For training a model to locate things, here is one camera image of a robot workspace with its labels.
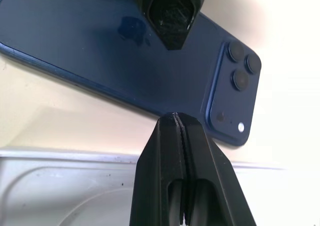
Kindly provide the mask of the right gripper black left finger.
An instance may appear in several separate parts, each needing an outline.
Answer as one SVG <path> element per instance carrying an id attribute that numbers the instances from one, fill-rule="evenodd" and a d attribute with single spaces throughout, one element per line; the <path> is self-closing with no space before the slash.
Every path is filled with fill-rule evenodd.
<path id="1" fill-rule="evenodd" d="M 131 226 L 179 226 L 187 178 L 177 113 L 160 117 L 136 164 Z"/>

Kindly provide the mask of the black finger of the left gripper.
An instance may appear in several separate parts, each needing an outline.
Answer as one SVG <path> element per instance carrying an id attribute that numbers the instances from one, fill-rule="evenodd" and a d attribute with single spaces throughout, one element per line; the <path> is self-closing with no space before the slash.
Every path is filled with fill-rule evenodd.
<path id="1" fill-rule="evenodd" d="M 134 0 L 167 50 L 181 50 L 204 0 Z"/>

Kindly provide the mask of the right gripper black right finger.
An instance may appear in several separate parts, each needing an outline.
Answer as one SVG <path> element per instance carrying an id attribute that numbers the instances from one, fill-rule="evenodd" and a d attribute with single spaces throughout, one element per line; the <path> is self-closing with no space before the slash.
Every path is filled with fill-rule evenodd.
<path id="1" fill-rule="evenodd" d="M 194 117 L 177 113 L 186 162 L 184 219 L 188 226 L 254 226 L 231 162 Z"/>

